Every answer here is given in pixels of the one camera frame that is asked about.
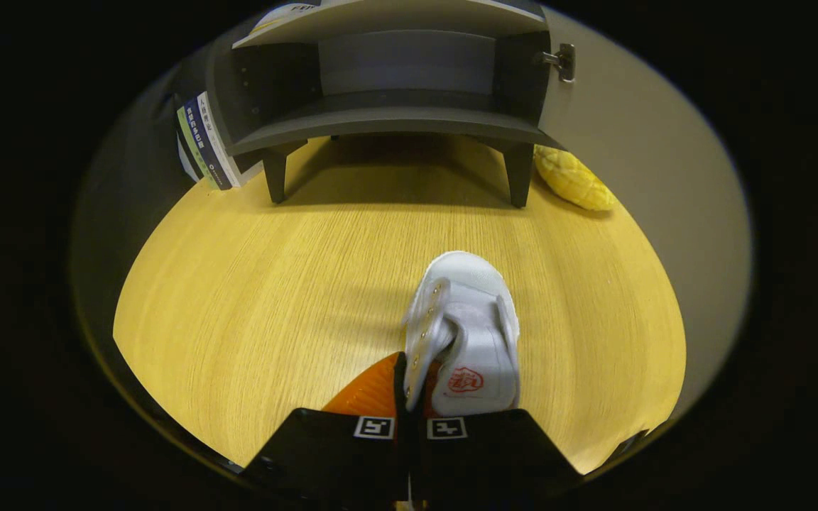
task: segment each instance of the book spine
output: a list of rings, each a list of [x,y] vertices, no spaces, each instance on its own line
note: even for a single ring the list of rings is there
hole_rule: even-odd
[[[179,139],[178,133],[175,135],[175,144],[178,146],[179,152],[179,161],[182,162],[182,168],[185,169],[185,174],[188,174],[188,177],[192,178],[192,181],[197,183],[201,180],[201,177],[198,177],[197,172],[191,166],[191,158],[188,158],[188,155],[185,154],[185,149],[182,148],[182,140]]]
[[[191,134],[195,139],[198,150],[201,152],[201,158],[204,158],[204,163],[207,164],[207,170],[221,190],[228,190],[231,188],[229,178],[223,172],[217,155],[214,154],[214,149],[210,145],[210,140],[207,138],[204,119],[202,119],[201,110],[197,106],[197,98],[192,98],[185,104],[185,113],[188,115],[188,125],[191,126]]]
[[[217,182],[211,177],[210,171],[207,169],[207,163],[204,161],[204,158],[201,158],[201,152],[197,149],[195,137],[191,134],[191,126],[189,126],[188,123],[188,114],[185,113],[185,106],[181,106],[175,113],[179,119],[179,132],[182,133],[182,138],[185,139],[185,147],[188,149],[189,156],[191,156],[197,168],[201,170],[201,175],[204,175],[204,178],[207,179],[207,184],[214,190],[218,190]]]
[[[197,97],[197,105],[201,109],[201,119],[204,119],[204,128],[207,129],[207,140],[210,141],[210,145],[214,149],[214,154],[217,155],[223,172],[225,172],[229,183],[233,185],[233,187],[240,188],[241,183],[239,183],[238,179],[239,171],[238,166],[236,166],[236,161],[228,158],[227,150],[225,150],[223,142],[220,140],[220,133],[217,133],[217,130],[214,128],[214,114],[210,111],[210,101],[207,100],[207,91],[203,91],[201,95]]]

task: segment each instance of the book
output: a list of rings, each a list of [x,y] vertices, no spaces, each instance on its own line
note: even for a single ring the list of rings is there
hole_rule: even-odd
[[[188,126],[191,127],[192,138],[195,139],[195,145],[201,158],[204,159],[207,165],[207,171],[210,172],[211,177],[217,182],[217,187],[221,190],[228,190],[231,188],[231,183],[227,174],[223,171],[220,161],[217,159],[217,154],[214,152],[213,146],[207,138],[207,131],[204,127],[204,119],[201,117],[201,109],[197,105],[197,98],[194,97],[185,103],[185,115],[187,116]]]
[[[182,140],[179,139],[179,135],[175,136],[175,145],[178,147],[179,150],[179,161],[182,162],[182,168],[185,169],[185,174],[188,174],[188,177],[194,179],[195,183],[201,180],[201,177],[195,172],[195,169],[191,166],[191,159],[188,158],[188,155],[185,154],[185,149],[182,148]]]
[[[185,155],[189,158],[189,162],[195,162],[195,166],[201,171],[201,175],[207,179],[209,187],[218,190],[217,182],[211,177],[210,171],[207,169],[207,163],[204,161],[204,158],[201,158],[201,152],[197,149],[197,143],[195,142],[195,137],[192,136],[191,126],[189,126],[188,123],[188,114],[185,113],[184,104],[175,111],[175,114],[179,120],[176,136],[181,133],[182,139],[185,139],[185,144],[182,145]]]
[[[227,175],[233,187],[243,187],[254,175],[259,174],[260,171],[263,170],[263,163],[257,162],[252,165],[251,168],[247,169],[246,172],[240,171],[239,166],[236,164],[236,159],[227,155],[227,150],[223,145],[223,140],[220,138],[220,133],[217,133],[217,129],[214,126],[214,114],[210,109],[207,91],[199,94],[197,103],[201,109],[201,117],[204,119],[204,128],[207,129],[207,140],[210,142],[210,145],[213,146],[214,154],[217,155],[220,166],[222,166],[225,175]]]

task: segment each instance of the wooden floor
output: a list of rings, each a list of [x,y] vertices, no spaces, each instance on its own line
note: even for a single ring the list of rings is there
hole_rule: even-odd
[[[400,318],[447,250],[503,273],[522,327],[520,406],[575,468],[671,413],[684,327],[623,207],[585,212],[537,175],[528,206],[510,207],[500,155],[441,136],[312,140],[290,156],[286,192],[272,204],[263,175],[226,192],[195,185],[143,247],[116,311],[143,386],[239,465],[293,408],[321,408],[403,349]]]

